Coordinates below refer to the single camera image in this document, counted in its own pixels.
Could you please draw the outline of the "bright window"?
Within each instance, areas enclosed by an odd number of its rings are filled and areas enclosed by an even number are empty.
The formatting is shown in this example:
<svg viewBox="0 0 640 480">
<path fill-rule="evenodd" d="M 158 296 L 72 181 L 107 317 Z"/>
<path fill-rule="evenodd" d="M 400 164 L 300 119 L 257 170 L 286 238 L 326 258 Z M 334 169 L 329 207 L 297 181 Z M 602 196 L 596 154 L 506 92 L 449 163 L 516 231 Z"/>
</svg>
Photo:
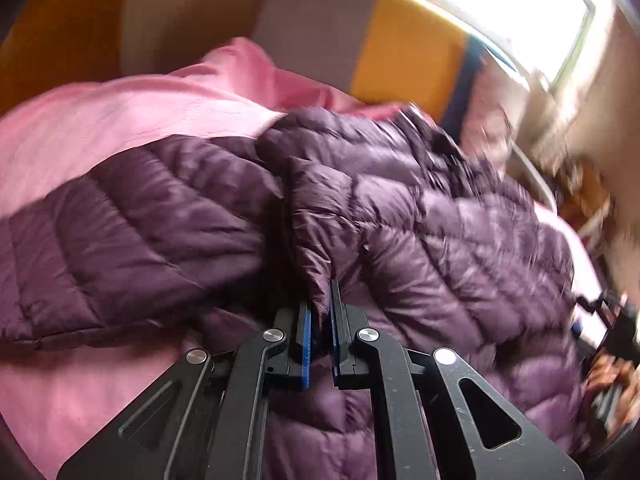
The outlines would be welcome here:
<svg viewBox="0 0 640 480">
<path fill-rule="evenodd" d="M 559 78 L 592 18 L 593 0 L 432 0 L 469 23 L 529 73 Z"/>
</svg>

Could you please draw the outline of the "grey yellow blue headboard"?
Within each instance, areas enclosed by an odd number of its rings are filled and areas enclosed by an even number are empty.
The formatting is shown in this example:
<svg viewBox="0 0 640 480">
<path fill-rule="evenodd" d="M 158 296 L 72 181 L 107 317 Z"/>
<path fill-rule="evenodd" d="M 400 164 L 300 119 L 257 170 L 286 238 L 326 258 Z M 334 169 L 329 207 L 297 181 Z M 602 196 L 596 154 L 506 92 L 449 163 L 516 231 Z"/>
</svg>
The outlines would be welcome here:
<svg viewBox="0 0 640 480">
<path fill-rule="evenodd" d="M 423 0 L 262 0 L 252 39 L 277 66 L 361 102 L 414 103 L 454 138 L 485 45 Z"/>
</svg>

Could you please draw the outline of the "pink bed cover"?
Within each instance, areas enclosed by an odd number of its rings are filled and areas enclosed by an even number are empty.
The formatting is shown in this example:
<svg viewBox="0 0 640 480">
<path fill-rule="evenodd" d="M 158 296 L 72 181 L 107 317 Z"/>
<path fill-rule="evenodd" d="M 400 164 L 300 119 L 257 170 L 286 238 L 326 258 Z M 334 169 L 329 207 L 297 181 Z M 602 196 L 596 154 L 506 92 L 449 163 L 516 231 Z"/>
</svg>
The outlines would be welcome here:
<svg viewBox="0 0 640 480">
<path fill-rule="evenodd" d="M 376 121 L 415 110 L 439 128 L 413 106 L 361 107 L 325 84 L 280 70 L 256 44 L 237 39 L 175 73 L 69 84 L 4 116 L 1 221 L 123 151 L 168 136 L 255 139 L 307 108 Z M 535 209 L 542 223 L 565 237 L 573 261 L 576 235 L 564 221 Z M 1 351 L 2 416 L 37 471 L 52 479 L 192 340 L 220 352 L 192 324 L 114 344 Z M 582 440 L 570 454 L 589 442 L 582 403 L 579 422 Z"/>
</svg>

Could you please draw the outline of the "purple quilted down jacket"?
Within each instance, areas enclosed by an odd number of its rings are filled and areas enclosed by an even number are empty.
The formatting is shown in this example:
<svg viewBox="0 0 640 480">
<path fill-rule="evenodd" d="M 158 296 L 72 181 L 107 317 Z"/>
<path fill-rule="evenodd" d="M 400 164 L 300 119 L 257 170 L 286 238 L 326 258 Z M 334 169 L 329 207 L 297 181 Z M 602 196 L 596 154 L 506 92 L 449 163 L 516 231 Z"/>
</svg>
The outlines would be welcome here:
<svg viewBox="0 0 640 480">
<path fill-rule="evenodd" d="M 529 195 L 415 110 L 307 108 L 255 139 L 168 136 L 1 221 L 1 351 L 182 324 L 232 350 L 309 304 L 310 388 L 278 393 L 268 479 L 371 479 L 371 403 L 331 384 L 330 285 L 405 347 L 448 347 L 562 451 L 582 440 L 574 266 Z"/>
</svg>

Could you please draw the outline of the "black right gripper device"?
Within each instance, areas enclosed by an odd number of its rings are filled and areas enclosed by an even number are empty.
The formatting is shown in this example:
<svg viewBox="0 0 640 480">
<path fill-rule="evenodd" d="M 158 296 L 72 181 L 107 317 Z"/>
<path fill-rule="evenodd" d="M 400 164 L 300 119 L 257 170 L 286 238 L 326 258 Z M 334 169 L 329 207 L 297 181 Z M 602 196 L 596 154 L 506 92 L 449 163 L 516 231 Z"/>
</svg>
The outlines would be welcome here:
<svg viewBox="0 0 640 480">
<path fill-rule="evenodd" d="M 587 457 L 606 462 L 639 428 L 639 310 L 606 290 L 579 296 L 572 334 L 586 386 Z"/>
</svg>

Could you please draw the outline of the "pink patterned pillow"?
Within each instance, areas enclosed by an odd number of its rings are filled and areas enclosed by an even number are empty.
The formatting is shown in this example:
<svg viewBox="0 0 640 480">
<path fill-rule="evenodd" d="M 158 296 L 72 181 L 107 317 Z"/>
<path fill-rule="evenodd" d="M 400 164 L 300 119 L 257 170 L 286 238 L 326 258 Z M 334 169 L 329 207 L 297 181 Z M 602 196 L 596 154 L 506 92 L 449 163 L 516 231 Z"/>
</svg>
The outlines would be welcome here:
<svg viewBox="0 0 640 480">
<path fill-rule="evenodd" d="M 485 53 L 460 130 L 462 151 L 472 158 L 486 158 L 500 172 L 506 170 L 528 98 L 526 79 Z"/>
</svg>

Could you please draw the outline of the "wooden wardrobe panel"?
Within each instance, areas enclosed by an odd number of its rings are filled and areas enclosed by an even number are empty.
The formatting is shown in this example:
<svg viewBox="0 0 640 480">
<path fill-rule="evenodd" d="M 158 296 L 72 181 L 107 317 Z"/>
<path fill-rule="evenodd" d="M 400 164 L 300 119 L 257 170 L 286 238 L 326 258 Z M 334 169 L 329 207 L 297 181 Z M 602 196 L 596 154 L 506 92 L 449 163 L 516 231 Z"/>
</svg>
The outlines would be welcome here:
<svg viewBox="0 0 640 480">
<path fill-rule="evenodd" d="M 27 0 L 1 44 L 1 110 L 120 75 L 124 0 Z"/>
</svg>

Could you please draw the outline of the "cluttered yellow side table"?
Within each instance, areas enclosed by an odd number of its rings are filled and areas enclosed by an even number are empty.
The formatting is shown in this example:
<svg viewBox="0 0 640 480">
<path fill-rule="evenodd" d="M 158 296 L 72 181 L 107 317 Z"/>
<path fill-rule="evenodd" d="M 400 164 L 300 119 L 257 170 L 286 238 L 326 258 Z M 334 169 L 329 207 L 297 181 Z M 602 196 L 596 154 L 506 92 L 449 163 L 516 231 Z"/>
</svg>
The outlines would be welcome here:
<svg viewBox="0 0 640 480">
<path fill-rule="evenodd" d="M 554 176 L 558 213 L 582 244 L 597 244 L 614 210 L 614 200 L 599 168 L 588 157 L 567 157 Z"/>
</svg>

